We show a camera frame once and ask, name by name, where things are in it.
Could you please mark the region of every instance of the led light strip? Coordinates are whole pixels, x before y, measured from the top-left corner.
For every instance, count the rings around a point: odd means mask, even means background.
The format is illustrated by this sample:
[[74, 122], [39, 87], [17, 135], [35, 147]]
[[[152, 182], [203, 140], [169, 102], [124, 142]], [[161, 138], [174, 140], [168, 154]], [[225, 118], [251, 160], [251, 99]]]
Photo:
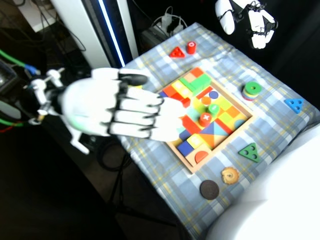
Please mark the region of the led light strip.
[[113, 30], [113, 28], [111, 26], [111, 22], [110, 22], [108, 13], [107, 13], [106, 6], [105, 6], [103, 0], [98, 0], [98, 1], [99, 1], [100, 8], [102, 10], [102, 14], [104, 16], [105, 23], [108, 26], [109, 32], [111, 34], [111, 38], [112, 38], [113, 44], [115, 46], [116, 52], [118, 53], [118, 57], [120, 59], [121, 65], [122, 65], [122, 67], [124, 67], [125, 66], [125, 62], [124, 62], [124, 59], [122, 57], [122, 54], [121, 54], [121, 51], [120, 51], [120, 48], [119, 48], [119, 45], [118, 45], [114, 30]]

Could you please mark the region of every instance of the green triangle toy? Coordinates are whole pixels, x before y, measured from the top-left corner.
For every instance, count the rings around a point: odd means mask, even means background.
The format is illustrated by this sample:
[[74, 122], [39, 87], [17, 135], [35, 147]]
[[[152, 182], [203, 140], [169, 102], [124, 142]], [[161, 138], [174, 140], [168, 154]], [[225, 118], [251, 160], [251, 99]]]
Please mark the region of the green triangle toy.
[[256, 162], [256, 163], [260, 162], [260, 157], [258, 155], [257, 146], [254, 142], [249, 144], [248, 146], [246, 146], [241, 151], [239, 151], [239, 154], [241, 156], [246, 157], [247, 159], [250, 159], [250, 160]]

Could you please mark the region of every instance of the red triangle toy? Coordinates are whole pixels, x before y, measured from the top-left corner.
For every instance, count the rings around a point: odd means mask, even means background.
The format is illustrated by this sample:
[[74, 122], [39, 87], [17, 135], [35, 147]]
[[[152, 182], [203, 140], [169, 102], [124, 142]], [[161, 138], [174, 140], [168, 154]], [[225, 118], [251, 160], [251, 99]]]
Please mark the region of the red triangle toy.
[[180, 47], [175, 47], [175, 49], [173, 49], [173, 51], [170, 53], [170, 58], [184, 58], [185, 54], [183, 53], [183, 51], [180, 49]]

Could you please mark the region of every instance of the plaid tablecloth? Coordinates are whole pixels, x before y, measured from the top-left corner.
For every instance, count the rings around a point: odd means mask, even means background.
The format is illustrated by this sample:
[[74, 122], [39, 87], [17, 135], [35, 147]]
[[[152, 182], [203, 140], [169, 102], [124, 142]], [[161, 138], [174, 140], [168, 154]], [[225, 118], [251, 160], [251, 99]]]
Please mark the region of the plaid tablecloth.
[[[176, 46], [186, 52], [185, 46], [189, 41], [197, 44], [194, 55], [186, 54], [185, 58], [175, 59], [169, 57]], [[120, 140], [193, 238], [201, 239], [213, 221], [297, 134], [320, 121], [320, 112], [304, 100], [301, 113], [294, 113], [284, 100], [302, 98], [300, 95], [198, 23], [125, 67], [149, 71], [152, 77], [143, 89], [158, 92], [196, 66], [206, 70], [258, 115], [247, 130], [240, 133], [195, 174], [190, 174], [164, 142], [132, 137], [120, 137]], [[254, 102], [246, 101], [241, 96], [243, 85], [249, 81], [256, 81], [263, 87]], [[261, 158], [259, 163], [238, 154], [239, 150], [252, 142], [257, 145]], [[226, 185], [222, 182], [221, 171], [230, 166], [241, 174], [238, 183]], [[213, 180], [218, 184], [220, 194], [215, 200], [206, 200], [201, 196], [199, 186], [204, 180]]]

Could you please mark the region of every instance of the robotic hand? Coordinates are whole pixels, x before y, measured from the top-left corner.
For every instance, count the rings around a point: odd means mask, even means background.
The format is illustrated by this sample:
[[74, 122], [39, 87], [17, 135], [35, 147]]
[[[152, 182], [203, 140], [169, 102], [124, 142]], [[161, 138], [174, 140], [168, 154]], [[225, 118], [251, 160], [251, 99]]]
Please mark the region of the robotic hand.
[[175, 99], [129, 87], [147, 82], [148, 76], [141, 70], [98, 68], [90, 78], [67, 87], [62, 87], [58, 78], [51, 80], [58, 88], [46, 93], [43, 80], [31, 82], [41, 105], [39, 116], [60, 115], [72, 135], [70, 143], [85, 154], [89, 150], [79, 142], [82, 133], [168, 142], [179, 138], [179, 117], [185, 115], [185, 108]]
[[215, 14], [225, 33], [231, 35], [235, 31], [235, 22], [240, 22], [247, 13], [250, 45], [254, 49], [263, 49], [278, 27], [278, 22], [264, 8], [265, 5], [258, 0], [217, 0]]

